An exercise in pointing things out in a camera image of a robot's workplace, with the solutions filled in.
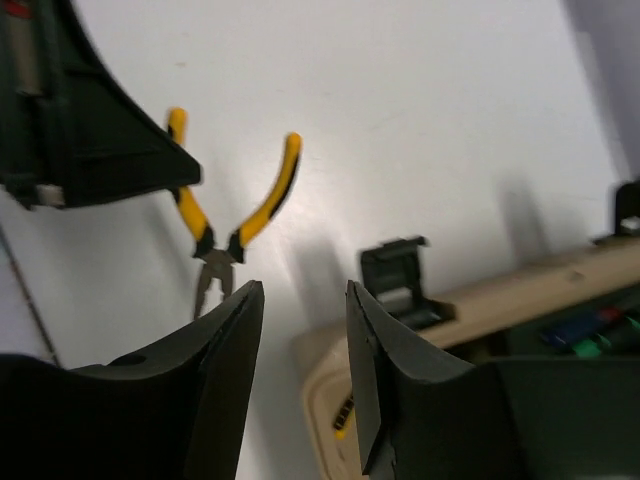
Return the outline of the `black toolbox latch near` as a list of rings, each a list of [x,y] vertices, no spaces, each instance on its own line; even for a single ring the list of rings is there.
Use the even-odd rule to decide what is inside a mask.
[[[359,252],[362,283],[383,309],[415,331],[455,319],[451,304],[428,298],[422,285],[422,236],[390,240]]]

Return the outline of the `black toolbox inner tray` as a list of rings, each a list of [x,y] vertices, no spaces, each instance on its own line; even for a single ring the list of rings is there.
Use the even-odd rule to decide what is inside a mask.
[[[639,284],[635,284],[526,321],[506,329],[502,336],[510,355],[565,353],[638,307]]]

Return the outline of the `blue red handled screwdriver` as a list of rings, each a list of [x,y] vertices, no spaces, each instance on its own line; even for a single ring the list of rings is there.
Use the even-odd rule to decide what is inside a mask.
[[[553,348],[567,348],[598,333],[619,318],[622,313],[621,309],[615,307],[589,311],[545,327],[540,332],[540,338]]]

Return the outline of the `tan plastic toolbox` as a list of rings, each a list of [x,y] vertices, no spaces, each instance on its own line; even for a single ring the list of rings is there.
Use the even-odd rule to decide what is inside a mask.
[[[609,239],[436,296],[449,317],[420,334],[448,348],[590,301],[611,304],[635,296],[638,289],[638,240]],[[344,319],[299,335],[293,350],[302,380],[302,409],[321,478],[360,478],[356,436],[349,433],[338,438],[332,428],[351,390]]]

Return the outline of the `green black precision screwdriver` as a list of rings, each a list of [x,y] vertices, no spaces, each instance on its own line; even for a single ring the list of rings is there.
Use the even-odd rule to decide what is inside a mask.
[[[638,350],[638,311],[624,315],[602,331],[596,332],[571,347],[571,352],[581,358],[594,358]]]

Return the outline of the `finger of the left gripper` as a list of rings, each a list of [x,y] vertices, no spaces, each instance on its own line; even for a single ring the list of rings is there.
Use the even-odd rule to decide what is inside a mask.
[[[2,2],[1,185],[20,205],[82,208],[200,180],[112,77],[72,2]]]

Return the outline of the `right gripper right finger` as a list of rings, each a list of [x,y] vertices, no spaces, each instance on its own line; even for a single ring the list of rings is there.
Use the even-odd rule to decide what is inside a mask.
[[[639,362],[506,357],[429,343],[358,282],[347,340],[362,472],[372,479],[635,479]]]

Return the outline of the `yellow handled needle-nose pliers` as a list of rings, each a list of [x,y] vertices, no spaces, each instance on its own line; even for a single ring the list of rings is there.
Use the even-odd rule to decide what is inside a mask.
[[[284,138],[280,167],[269,191],[245,217],[232,222],[234,201],[207,210],[189,186],[171,190],[176,208],[193,238],[192,257],[201,263],[195,284],[194,320],[204,313],[207,296],[218,286],[220,299],[235,290],[235,267],[246,260],[249,245],[273,222],[294,188],[303,150],[303,137],[291,132]]]

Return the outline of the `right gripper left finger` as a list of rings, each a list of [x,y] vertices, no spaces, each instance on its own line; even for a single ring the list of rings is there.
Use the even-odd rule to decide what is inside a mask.
[[[1,358],[5,479],[232,479],[261,340],[249,281],[199,319],[106,365]]]

